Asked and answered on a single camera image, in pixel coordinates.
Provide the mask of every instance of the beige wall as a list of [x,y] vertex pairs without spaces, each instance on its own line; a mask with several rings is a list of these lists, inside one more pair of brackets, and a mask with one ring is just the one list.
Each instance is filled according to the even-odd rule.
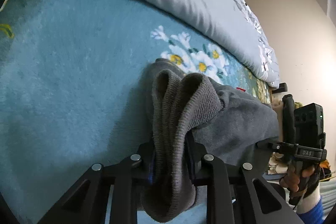
[[324,110],[328,160],[336,150],[336,28],[316,0],[246,0],[275,49],[294,100]]

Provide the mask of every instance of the blue blanket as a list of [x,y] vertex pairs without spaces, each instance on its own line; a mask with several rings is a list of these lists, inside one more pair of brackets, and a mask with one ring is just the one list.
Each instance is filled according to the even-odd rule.
[[[0,24],[0,192],[21,223],[36,223],[93,163],[148,141],[143,72],[156,58],[269,101],[232,55],[142,0],[8,0]],[[205,212],[174,221],[202,223]]]

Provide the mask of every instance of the silver screw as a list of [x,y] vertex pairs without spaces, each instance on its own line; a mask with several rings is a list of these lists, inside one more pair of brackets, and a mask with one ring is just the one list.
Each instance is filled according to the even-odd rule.
[[91,168],[93,171],[99,171],[101,169],[101,164],[94,164]]
[[245,162],[245,163],[243,163],[243,168],[245,169],[245,170],[252,170],[252,164],[251,163],[249,163],[249,162]]
[[131,155],[131,160],[137,161],[137,160],[140,160],[140,159],[141,159],[141,156],[139,154]]
[[213,155],[211,155],[211,154],[205,154],[205,155],[204,155],[204,159],[207,160],[207,161],[211,161],[211,160],[214,159],[214,157],[213,157]]

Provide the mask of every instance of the blue sleeve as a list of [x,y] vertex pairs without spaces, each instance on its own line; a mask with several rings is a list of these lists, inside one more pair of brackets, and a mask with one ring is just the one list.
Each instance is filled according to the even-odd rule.
[[304,224],[322,224],[323,223],[323,208],[320,200],[317,205],[307,213],[299,215]]

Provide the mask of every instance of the yellow flower center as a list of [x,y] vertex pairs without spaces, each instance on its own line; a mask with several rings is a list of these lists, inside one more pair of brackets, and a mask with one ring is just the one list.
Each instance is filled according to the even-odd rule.
[[207,70],[207,66],[203,63],[203,62],[199,62],[198,64],[198,69],[201,71],[201,72],[205,72]]
[[218,54],[218,52],[216,50],[212,51],[212,56],[215,59],[219,58],[219,54]]
[[179,57],[178,55],[176,55],[176,54],[172,54],[172,55],[170,56],[170,62],[173,62],[173,63],[175,63],[175,64],[177,64],[177,65],[181,65],[182,62],[183,62],[183,60],[182,60],[182,58]]

